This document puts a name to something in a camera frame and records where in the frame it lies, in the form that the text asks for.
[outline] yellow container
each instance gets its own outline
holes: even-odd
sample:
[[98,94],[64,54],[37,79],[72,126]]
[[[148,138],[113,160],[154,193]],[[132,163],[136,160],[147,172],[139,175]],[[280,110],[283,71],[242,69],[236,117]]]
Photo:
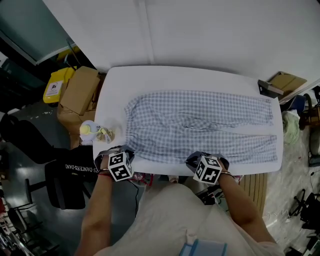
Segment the yellow container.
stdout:
[[65,67],[51,73],[51,77],[43,94],[44,103],[59,102],[62,84],[67,83],[74,73],[75,71],[71,67]]

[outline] white wall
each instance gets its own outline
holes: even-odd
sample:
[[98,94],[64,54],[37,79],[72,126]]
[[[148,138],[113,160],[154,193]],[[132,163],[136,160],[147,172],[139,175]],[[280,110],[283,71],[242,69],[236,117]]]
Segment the white wall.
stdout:
[[0,1],[0,30],[35,61],[68,46],[68,34],[41,0]]
[[43,0],[101,71],[176,65],[320,77],[317,0]]

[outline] wristband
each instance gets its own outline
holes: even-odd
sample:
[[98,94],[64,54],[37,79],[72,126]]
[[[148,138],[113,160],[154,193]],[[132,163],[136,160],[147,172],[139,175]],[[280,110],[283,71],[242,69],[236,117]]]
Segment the wristband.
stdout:
[[114,178],[112,177],[111,174],[108,174],[108,173],[99,173],[98,175],[110,177],[110,179],[111,179],[112,181],[114,181]]
[[105,155],[110,155],[110,154],[117,154],[119,149],[121,148],[121,146],[115,146],[115,147],[112,147],[112,148],[109,148],[108,150],[104,150],[104,151],[101,151],[97,156],[96,158],[94,159],[94,165],[95,165],[95,168],[97,168],[98,172],[102,172],[102,171],[106,171],[106,170],[102,170],[100,168],[101,166],[101,162],[102,162],[102,159]]
[[233,176],[230,172],[228,172],[228,171],[222,171],[221,173],[220,173],[220,175],[221,174],[227,174],[227,175],[229,175],[229,176],[231,176],[232,178],[236,178],[235,176]]

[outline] person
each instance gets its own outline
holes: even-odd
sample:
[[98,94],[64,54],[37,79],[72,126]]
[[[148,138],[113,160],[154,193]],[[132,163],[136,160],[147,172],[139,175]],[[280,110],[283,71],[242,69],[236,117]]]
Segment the person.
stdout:
[[[105,156],[101,169],[107,163]],[[101,173],[83,218],[75,256],[179,255],[183,245],[195,239],[227,243],[227,256],[283,256],[257,207],[225,168],[218,183],[230,217],[217,204],[204,205],[182,184],[153,184],[143,193],[131,227],[111,246],[113,180]]]

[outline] bracelet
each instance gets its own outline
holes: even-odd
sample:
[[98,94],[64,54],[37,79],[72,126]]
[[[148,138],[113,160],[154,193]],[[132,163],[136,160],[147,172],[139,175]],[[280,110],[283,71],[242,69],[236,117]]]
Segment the bracelet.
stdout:
[[232,178],[236,178],[235,176],[233,176],[230,172],[228,172],[228,171],[222,171],[221,173],[220,173],[220,175],[221,174],[227,174],[227,175],[229,175],[229,176],[231,176]]
[[109,169],[108,168],[104,168],[104,169],[101,169],[99,172],[98,172],[98,175],[99,174],[110,174],[110,171],[109,171]]
[[98,176],[101,175],[101,176],[106,176],[106,177],[109,177],[111,180],[114,180],[114,178],[111,176],[111,174],[108,174],[108,173],[99,173]]

